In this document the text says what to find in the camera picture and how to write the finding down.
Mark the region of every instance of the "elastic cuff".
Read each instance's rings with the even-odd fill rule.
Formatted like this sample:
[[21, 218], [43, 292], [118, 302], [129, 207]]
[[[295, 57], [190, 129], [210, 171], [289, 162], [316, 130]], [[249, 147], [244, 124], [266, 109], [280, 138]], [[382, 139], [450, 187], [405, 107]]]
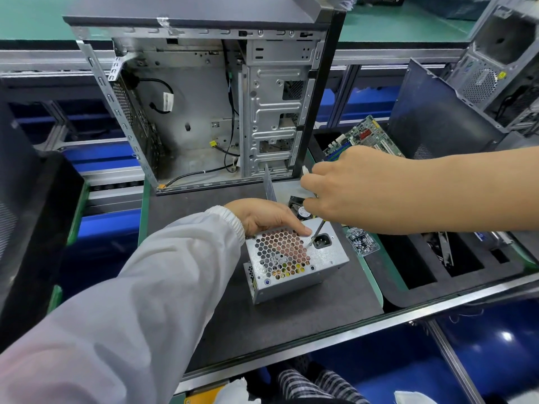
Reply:
[[230, 225], [238, 237], [240, 247], [245, 243], [245, 230], [243, 229], [243, 224], [231, 210], [223, 206], [213, 206], [212, 208], [208, 208], [206, 212], [219, 215], [228, 223], [228, 225]]

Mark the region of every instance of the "silver power supply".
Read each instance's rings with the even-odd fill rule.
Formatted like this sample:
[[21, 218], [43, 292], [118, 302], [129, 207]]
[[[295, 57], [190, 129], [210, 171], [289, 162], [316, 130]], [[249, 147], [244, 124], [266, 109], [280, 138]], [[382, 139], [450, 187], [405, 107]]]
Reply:
[[[303, 224], [314, 233], [321, 222], [314, 218]], [[254, 304], [320, 283], [350, 261], [331, 223], [323, 225], [312, 245], [310, 240], [288, 227], [246, 240], [251, 262], [244, 269]]]

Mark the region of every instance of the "hand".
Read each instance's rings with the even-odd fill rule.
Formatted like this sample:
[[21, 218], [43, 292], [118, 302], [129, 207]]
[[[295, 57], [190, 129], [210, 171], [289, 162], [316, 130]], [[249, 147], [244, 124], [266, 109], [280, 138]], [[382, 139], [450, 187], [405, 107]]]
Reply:
[[228, 203], [225, 207], [239, 218], [246, 237], [282, 226], [288, 226], [304, 237], [312, 233], [296, 218], [290, 208], [281, 203], [260, 198], [245, 198]]
[[303, 206], [317, 217], [375, 233], [421, 232], [422, 202], [433, 184], [429, 162], [351, 147], [336, 162], [317, 163], [302, 177], [301, 186], [319, 197]]

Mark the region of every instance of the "person's left hand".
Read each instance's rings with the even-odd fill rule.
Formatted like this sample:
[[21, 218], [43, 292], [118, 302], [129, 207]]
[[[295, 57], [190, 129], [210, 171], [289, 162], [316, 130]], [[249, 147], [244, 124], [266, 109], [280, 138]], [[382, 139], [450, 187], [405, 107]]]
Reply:
[[312, 231], [301, 223], [290, 208], [274, 201], [260, 198], [244, 198], [225, 205], [239, 218], [249, 237], [273, 227], [288, 226], [301, 236], [311, 235]]

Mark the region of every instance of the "screwdriver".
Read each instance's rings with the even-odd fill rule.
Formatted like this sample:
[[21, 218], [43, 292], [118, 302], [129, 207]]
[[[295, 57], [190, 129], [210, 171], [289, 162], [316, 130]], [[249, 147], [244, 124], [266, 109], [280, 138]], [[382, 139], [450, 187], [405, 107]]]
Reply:
[[320, 223], [320, 226], [318, 227], [318, 229], [316, 230], [314, 235], [310, 238], [309, 246], [311, 246], [313, 244], [314, 238], [316, 238], [318, 236], [318, 234], [320, 234], [320, 230], [322, 229], [322, 227], [324, 226], [325, 223], [326, 223], [326, 220], [322, 220], [322, 222]]

